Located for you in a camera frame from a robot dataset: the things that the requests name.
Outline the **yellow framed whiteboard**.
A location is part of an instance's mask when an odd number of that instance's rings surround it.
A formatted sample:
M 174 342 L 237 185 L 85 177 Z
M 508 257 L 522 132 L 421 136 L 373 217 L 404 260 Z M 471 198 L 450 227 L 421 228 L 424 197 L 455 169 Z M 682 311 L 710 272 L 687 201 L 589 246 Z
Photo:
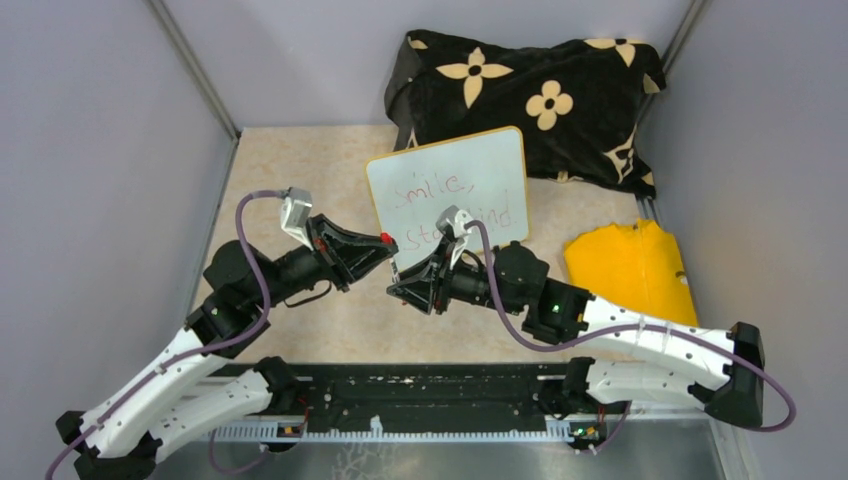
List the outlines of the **yellow framed whiteboard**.
M 380 229 L 398 244 L 398 269 L 434 251 L 436 222 L 454 205 L 484 223 L 492 245 L 530 236 L 521 131 L 505 127 L 369 160 L 365 166 Z

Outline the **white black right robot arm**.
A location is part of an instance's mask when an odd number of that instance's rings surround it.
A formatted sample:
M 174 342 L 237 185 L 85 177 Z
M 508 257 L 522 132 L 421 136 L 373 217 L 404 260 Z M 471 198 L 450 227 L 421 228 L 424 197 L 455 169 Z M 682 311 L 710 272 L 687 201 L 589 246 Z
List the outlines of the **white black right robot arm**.
M 563 382 L 563 398 L 576 412 L 597 403 L 630 400 L 677 404 L 752 430 L 763 426 L 764 367 L 761 332 L 738 322 L 728 330 L 676 324 L 616 305 L 585 289 L 549 277 L 549 265 L 514 241 L 484 261 L 453 259 L 454 245 L 397 276 L 387 292 L 425 314 L 441 314 L 451 301 L 525 316 L 509 332 L 525 347 L 552 353 L 585 345 L 636 359 L 581 359 Z

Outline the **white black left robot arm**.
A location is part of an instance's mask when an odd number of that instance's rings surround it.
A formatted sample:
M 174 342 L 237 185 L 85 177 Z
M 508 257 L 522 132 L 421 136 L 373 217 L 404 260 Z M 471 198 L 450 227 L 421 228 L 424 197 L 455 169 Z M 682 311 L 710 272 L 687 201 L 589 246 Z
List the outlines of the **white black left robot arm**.
M 224 386 L 192 400 L 185 393 L 225 367 L 261 335 L 271 310 L 326 282 L 346 291 L 398 250 L 387 234 L 343 229 L 324 215 L 288 224 L 297 248 L 271 259 L 239 230 L 205 271 L 210 295 L 170 343 L 95 408 L 56 422 L 81 479 L 146 479 L 185 444 L 242 417 L 287 414 L 301 403 L 296 374 L 280 357 L 259 360 Z

